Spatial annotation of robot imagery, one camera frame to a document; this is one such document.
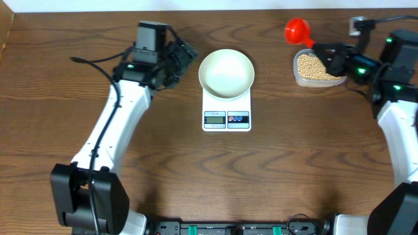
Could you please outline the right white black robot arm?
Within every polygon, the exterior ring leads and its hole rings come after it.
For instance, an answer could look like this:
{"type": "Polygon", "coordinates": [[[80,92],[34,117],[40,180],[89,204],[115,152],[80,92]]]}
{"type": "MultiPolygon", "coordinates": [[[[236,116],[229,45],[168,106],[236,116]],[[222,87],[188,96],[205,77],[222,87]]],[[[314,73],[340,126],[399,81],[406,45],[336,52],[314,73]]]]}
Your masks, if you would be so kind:
{"type": "Polygon", "coordinates": [[[332,75],[344,75],[368,87],[367,99],[385,135],[394,190],[370,215],[339,214],[333,234],[417,233],[417,86],[410,83],[417,62],[417,33],[389,34],[379,60],[366,57],[366,41],[312,45],[314,54],[332,75]]]}

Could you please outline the red plastic measuring scoop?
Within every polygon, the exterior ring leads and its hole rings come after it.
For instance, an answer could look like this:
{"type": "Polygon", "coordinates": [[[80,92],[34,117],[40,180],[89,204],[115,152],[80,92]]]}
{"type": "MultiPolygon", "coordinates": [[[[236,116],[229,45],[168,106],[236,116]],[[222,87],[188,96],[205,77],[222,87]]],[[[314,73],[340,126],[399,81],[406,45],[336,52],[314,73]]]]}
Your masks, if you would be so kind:
{"type": "Polygon", "coordinates": [[[288,21],[284,29],[284,37],[289,44],[303,44],[312,49],[315,42],[310,37],[311,27],[303,18],[293,18],[288,21]]]}

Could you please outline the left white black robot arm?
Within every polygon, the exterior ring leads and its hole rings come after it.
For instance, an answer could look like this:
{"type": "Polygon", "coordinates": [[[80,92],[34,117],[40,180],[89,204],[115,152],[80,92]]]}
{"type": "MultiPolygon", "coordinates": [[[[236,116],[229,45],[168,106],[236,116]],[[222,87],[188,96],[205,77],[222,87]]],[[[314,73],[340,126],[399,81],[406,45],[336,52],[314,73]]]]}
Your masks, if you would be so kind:
{"type": "Polygon", "coordinates": [[[105,107],[70,164],[56,164],[50,185],[60,225],[75,234],[144,234],[147,218],[130,208],[119,179],[125,150],[153,96],[175,87],[198,51],[181,39],[158,53],[130,47],[110,80],[105,107]]]}

